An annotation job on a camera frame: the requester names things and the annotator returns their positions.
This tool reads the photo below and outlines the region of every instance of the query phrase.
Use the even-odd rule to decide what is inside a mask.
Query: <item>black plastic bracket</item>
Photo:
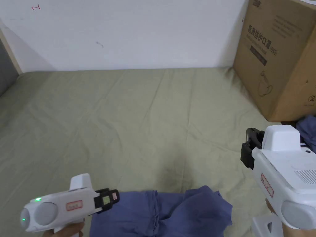
[[[255,159],[252,157],[252,150],[255,147],[262,149],[262,141],[264,131],[259,131],[255,128],[248,128],[246,130],[246,142],[241,145],[240,160],[247,168],[253,170]]]
[[[98,214],[110,210],[120,200],[119,192],[116,189],[110,190],[109,188],[105,188],[96,192],[100,193],[100,195],[94,198],[95,208],[102,208],[102,211],[98,211]]]

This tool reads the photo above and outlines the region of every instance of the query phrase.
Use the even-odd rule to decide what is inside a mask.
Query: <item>white wall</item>
[[[247,3],[1,0],[0,28],[23,72],[227,66]]]

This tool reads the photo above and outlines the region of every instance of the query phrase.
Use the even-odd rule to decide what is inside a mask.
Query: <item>blue cloth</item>
[[[316,118],[311,115],[306,116],[296,124],[296,129],[311,150],[316,152]]]
[[[90,237],[220,237],[233,206],[208,186],[182,193],[125,192],[92,216]]]

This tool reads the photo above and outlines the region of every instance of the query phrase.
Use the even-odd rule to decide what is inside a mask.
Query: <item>white label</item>
[[[261,181],[265,186],[265,189],[269,192],[270,196],[273,197],[274,191],[263,174],[261,174]]]
[[[79,201],[75,201],[75,202],[71,202],[71,203],[67,203],[67,204],[66,204],[66,210],[67,210],[67,211],[76,210],[76,209],[79,209],[79,208],[82,208],[82,207],[83,207],[82,200],[79,200]]]

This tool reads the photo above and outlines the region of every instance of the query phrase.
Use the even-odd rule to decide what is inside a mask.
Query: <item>gray circular button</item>
[[[52,223],[58,213],[58,208],[54,203],[45,202],[39,205],[34,212],[34,220],[42,225],[46,226]]]
[[[26,208],[23,208],[20,215],[21,226],[23,229],[27,229],[30,224],[30,213]]]

